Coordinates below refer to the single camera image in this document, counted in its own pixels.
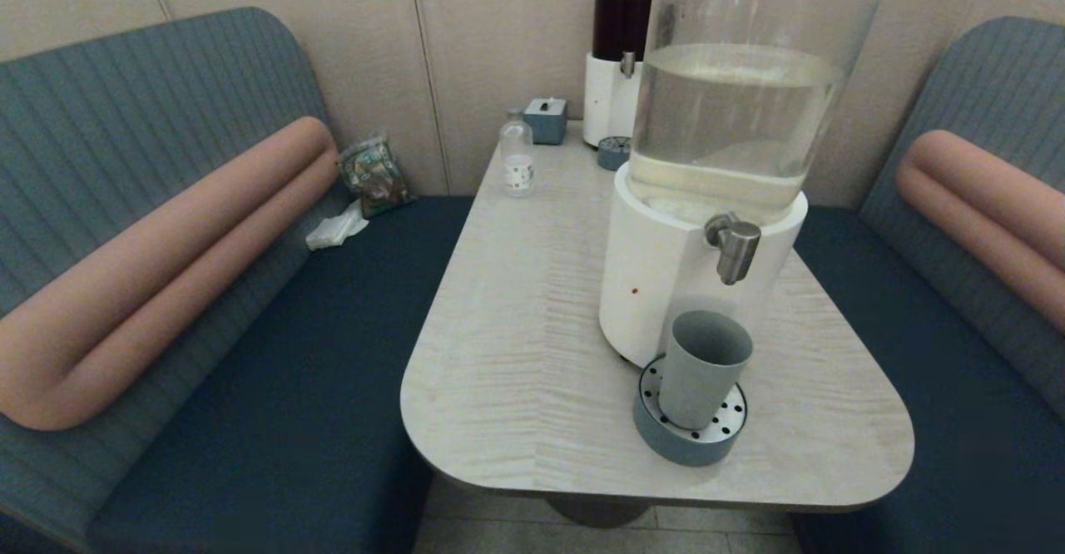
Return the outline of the blue-grey tissue box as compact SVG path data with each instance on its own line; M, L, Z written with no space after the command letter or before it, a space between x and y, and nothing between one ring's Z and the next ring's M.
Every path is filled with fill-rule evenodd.
M535 98L523 111L523 121L532 130L532 144L558 146L564 142L567 132L566 99Z

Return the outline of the small blue steel drip tray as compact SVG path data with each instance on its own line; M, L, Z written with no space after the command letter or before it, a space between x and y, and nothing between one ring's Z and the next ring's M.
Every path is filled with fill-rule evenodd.
M626 164L632 152L629 136L608 136L597 143L597 164L603 170L617 172Z

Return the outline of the large blue steel drip tray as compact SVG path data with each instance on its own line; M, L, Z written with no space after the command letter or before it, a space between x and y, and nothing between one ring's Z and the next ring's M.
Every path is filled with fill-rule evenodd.
M681 428L659 406L659 388L666 355L658 354L644 366L632 403L632 421L639 436L659 456L685 467L707 467L722 462L746 429L748 398L740 384L731 387L706 428Z

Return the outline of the clear water dispenser white base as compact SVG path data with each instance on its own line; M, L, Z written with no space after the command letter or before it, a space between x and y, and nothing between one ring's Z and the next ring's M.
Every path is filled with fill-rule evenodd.
M881 1L651 0L599 304L620 356L648 364L689 310L756 326Z

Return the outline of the teal empty bench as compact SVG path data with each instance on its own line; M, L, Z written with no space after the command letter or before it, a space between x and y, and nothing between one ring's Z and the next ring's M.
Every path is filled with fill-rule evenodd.
M945 130L1065 193L1065 26L982 22L948 47L858 210L814 206L794 248L910 411L888 496L794 514L804 554L1065 554L1065 335L895 190Z

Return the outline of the grey plastic cup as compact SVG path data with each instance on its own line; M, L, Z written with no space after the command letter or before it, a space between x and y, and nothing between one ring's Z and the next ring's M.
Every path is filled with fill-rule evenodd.
M735 320L708 310L681 313L666 340L661 412L678 428L708 428L752 353L753 339Z

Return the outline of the teal bench with snack bag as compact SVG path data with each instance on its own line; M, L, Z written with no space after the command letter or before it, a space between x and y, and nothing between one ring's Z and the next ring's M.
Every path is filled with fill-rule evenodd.
M0 317L305 116L331 133L304 47L263 9L3 62ZM402 379L473 202L421 198L308 250L349 203L338 167L102 413L66 430L0 414L0 554L414 549L433 474Z

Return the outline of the white crumpled tissue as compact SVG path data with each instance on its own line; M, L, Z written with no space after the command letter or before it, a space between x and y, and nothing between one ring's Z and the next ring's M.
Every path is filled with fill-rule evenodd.
M347 205L339 215L322 219L315 230L305 237L305 244L311 251L338 247L366 227L368 219L363 217L361 200L358 199Z

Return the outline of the table pedestal leg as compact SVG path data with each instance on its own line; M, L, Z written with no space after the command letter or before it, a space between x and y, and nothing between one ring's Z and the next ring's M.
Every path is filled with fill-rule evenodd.
M622 503L597 498L548 496L545 502L564 519L597 529L613 529L629 525L651 509L643 503Z

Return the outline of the dark drink dispenser white base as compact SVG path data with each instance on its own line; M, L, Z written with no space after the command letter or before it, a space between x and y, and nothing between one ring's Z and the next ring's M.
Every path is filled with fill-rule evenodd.
M583 141L632 137L653 0L594 0L586 58Z

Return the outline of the pink bolster cushion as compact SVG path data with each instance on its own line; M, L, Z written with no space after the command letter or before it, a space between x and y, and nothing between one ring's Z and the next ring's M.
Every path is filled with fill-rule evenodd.
M895 190L1065 335L1065 193L945 130L921 134Z
M335 183L312 116L129 225L0 317L0 414L66 430L128 391Z

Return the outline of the crinkled snack bag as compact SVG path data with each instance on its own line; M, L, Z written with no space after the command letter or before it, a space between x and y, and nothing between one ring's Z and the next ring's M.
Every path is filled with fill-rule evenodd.
M416 201L383 133L343 149L338 167L365 219Z

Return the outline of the clear plastic bottle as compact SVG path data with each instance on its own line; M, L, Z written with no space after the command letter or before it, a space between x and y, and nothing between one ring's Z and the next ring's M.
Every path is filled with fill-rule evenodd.
M508 108L507 120L499 130L498 147L503 161L503 186L509 196L532 194L532 128L524 121L521 108Z

